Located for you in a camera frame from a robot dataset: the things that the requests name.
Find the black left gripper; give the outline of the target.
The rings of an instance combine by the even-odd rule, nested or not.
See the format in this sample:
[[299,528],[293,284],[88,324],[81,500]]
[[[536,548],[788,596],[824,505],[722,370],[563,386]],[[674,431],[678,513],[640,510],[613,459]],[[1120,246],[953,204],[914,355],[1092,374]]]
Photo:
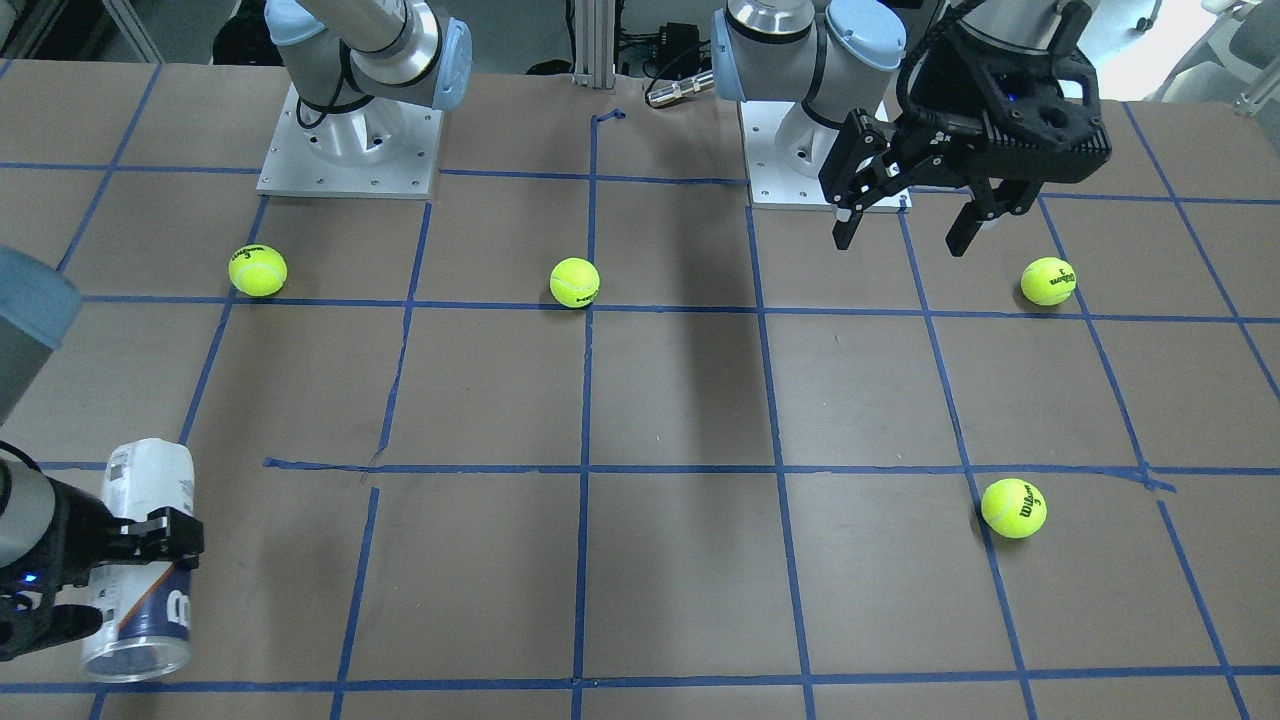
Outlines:
[[1041,183],[1079,183],[1103,167],[1114,147],[1096,70],[1078,46],[1083,29],[1060,26],[1043,49],[970,26],[927,31],[899,69],[891,141],[855,109],[819,170],[835,247],[849,250],[867,209],[906,187],[966,186],[972,199],[945,237],[961,258],[987,224],[1025,214]]

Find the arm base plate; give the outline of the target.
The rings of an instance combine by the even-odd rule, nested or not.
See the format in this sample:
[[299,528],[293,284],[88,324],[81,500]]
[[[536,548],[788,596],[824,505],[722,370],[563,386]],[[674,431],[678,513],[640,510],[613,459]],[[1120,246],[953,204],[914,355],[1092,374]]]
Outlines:
[[837,131],[814,122],[797,102],[739,105],[751,205],[832,211],[818,173]]
[[317,113],[287,91],[256,190],[293,199],[402,199],[433,195],[445,115],[375,97],[346,114]]

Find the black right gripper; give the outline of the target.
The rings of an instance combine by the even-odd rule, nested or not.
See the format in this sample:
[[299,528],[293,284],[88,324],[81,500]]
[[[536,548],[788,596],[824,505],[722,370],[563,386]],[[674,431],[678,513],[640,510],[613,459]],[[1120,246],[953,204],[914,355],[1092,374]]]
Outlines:
[[3,479],[1,533],[5,662],[101,628],[95,606],[56,601],[65,585],[87,585],[93,568],[170,562],[193,571],[205,551],[204,524],[179,509],[116,518],[97,497],[51,478]]

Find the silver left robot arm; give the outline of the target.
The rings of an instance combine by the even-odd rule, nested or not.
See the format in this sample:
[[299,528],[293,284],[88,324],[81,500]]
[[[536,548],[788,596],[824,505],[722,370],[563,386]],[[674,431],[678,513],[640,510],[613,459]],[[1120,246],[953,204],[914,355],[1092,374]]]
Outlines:
[[791,102],[796,168],[835,208],[846,250],[864,214],[915,186],[965,188],[946,236],[960,258],[1044,184],[1112,156],[1088,1],[943,1],[916,41],[879,1],[728,1],[710,41],[717,94]]

